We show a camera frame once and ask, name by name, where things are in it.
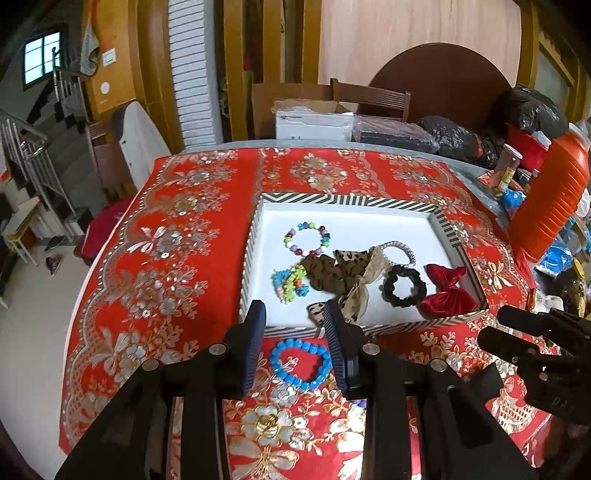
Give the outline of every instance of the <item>multicolored bead charm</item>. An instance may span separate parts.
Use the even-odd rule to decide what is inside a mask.
[[[293,241],[293,238],[295,237],[295,235],[298,231],[306,230],[306,229],[318,230],[320,232],[320,246],[316,250],[309,250],[309,251],[303,250],[300,247],[298,247]],[[314,222],[299,223],[298,225],[293,227],[289,232],[287,232],[285,234],[285,237],[283,239],[283,243],[285,244],[286,248],[289,248],[290,251],[295,253],[298,257],[299,256],[307,257],[308,255],[318,255],[319,256],[329,250],[330,233],[328,233],[328,231],[326,230],[326,227],[324,225],[317,226],[317,224]]]
[[[308,285],[304,285],[302,279],[306,276],[303,265],[295,265],[288,270],[281,270],[272,275],[273,287],[277,297],[283,303],[294,301],[296,295],[305,297],[310,291]]]

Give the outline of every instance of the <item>light switch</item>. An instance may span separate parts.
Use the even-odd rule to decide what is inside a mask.
[[[112,63],[115,63],[116,61],[117,61],[117,56],[115,55],[114,48],[107,50],[105,53],[103,53],[103,67],[107,67],[107,66],[111,65]]]

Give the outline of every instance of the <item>black scrunchie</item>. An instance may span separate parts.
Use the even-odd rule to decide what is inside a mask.
[[[401,299],[394,295],[394,284],[398,281],[398,276],[408,277],[417,288],[415,295],[410,295]],[[421,275],[414,268],[407,268],[403,265],[394,265],[390,268],[388,276],[384,281],[384,297],[393,307],[410,307],[416,305],[427,296],[427,284],[421,280]]]

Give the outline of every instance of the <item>red tablecloth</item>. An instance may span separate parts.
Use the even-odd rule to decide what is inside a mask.
[[[514,367],[476,343],[481,328],[498,325],[494,313],[500,306],[522,307],[527,294],[489,212],[444,164],[302,148],[213,151],[157,162],[80,298],[64,372],[60,446],[65,452],[143,360],[188,359],[220,341],[236,322],[245,242],[261,192],[393,197],[440,207],[478,273],[490,313],[468,324],[383,336],[380,342],[417,362],[444,358],[462,375],[496,361],[505,387],[491,401],[491,412],[532,457],[534,433],[548,415],[524,404],[523,382]],[[283,384],[268,363],[275,343],[264,342],[249,398],[225,403],[233,477],[357,478],[365,410],[345,401],[332,377],[325,388],[307,394]],[[311,356],[291,358],[286,368],[292,367],[308,376]],[[177,410],[174,475],[181,406]],[[416,432],[416,419],[409,416],[408,423]],[[417,473],[418,461],[414,464]]]

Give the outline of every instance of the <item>stair railing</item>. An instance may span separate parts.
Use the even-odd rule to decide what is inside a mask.
[[[56,58],[60,50],[51,49],[53,66],[53,88],[56,99],[61,103],[64,116],[74,115],[84,117],[86,123],[90,123],[90,117],[84,100],[82,80],[89,78],[81,72],[70,70],[57,65]]]
[[[24,120],[0,108],[0,141],[4,145],[5,155],[20,168],[25,180],[33,184],[47,210],[61,226],[66,238],[71,241],[72,235],[57,214],[52,202],[52,198],[61,197],[71,213],[74,213],[74,207],[57,177],[47,151],[51,144],[49,137]]]

